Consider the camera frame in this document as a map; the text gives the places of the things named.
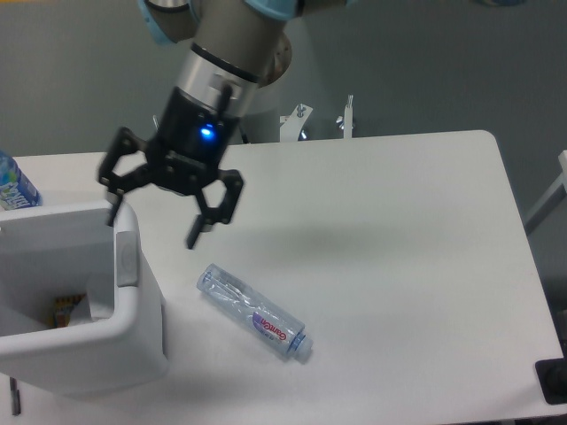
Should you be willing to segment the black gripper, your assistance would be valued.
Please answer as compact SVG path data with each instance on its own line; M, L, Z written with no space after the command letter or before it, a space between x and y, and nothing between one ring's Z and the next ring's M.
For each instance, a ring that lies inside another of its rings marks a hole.
M189 250L216 223L231 223L245 185L238 170L219 169L239 122L228 113L232 94L232 87L223 86L214 107L208 109L175 88L149 145L128 127L119 128L97 171L97 181L105 187L110 204L107 226L114 226L124 197L148 185L150 178L162 189L196 198L199 214L185 240ZM129 170L120 169L125 158L141 152L145 152L147 162L143 160ZM221 202L212 207L206 201L204 188L217 181L224 185L225 192Z

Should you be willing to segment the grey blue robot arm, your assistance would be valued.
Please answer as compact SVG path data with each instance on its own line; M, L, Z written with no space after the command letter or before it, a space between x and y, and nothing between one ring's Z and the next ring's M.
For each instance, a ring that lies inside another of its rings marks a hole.
M229 224L245 185L219 164L268 74L287 23L348 1L142 1L152 35L164 43L191 42L155 135L148 141L118 130L97 171L113 226L123 198L153 184L195 197L197 215L186 245Z

